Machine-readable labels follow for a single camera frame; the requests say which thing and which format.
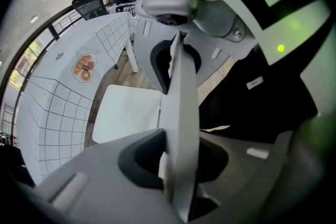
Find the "black office chair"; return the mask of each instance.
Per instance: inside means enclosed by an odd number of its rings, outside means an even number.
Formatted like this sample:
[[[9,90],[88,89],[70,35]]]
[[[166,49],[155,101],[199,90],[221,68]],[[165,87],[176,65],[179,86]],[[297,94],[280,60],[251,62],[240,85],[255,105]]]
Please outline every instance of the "black office chair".
[[[103,0],[73,0],[72,6],[85,20],[108,14]]]

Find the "desk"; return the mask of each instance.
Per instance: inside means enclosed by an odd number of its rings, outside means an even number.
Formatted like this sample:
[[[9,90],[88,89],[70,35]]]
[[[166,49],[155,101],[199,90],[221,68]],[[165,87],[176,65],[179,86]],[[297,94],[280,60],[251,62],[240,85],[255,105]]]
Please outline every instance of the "desk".
[[[135,18],[115,13],[79,21],[44,55],[22,94],[16,120],[26,166],[35,183],[83,150],[87,120],[104,74],[126,48]]]
[[[161,96],[157,90],[109,85],[94,123],[93,141],[104,143],[158,128]]]

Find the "green led light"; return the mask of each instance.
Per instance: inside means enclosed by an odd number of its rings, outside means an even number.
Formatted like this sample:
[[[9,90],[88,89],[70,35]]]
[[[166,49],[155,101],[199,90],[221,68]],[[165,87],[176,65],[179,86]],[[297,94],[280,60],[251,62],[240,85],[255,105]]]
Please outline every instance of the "green led light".
[[[285,47],[284,47],[283,44],[281,44],[281,45],[278,46],[278,51],[279,52],[283,52],[284,49],[285,49]]]

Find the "recessed light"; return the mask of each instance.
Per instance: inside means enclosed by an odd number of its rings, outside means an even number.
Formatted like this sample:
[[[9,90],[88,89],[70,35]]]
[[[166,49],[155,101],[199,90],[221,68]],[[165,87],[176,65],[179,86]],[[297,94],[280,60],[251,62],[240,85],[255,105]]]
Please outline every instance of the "recessed light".
[[[30,23],[32,24],[33,22],[35,22],[36,20],[37,20],[37,16],[35,15],[35,16],[33,16],[31,19],[30,19]]]

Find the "white table leg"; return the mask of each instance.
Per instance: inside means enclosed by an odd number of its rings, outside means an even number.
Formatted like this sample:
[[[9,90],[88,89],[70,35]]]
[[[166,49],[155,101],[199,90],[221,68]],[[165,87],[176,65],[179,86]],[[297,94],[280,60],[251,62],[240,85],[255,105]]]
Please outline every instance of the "white table leg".
[[[128,58],[130,59],[133,72],[134,73],[138,73],[138,71],[139,71],[138,64],[136,63],[137,61],[135,59],[133,48],[132,48],[132,44],[131,44],[130,40],[127,41],[127,43],[125,45],[125,49],[126,49]]]

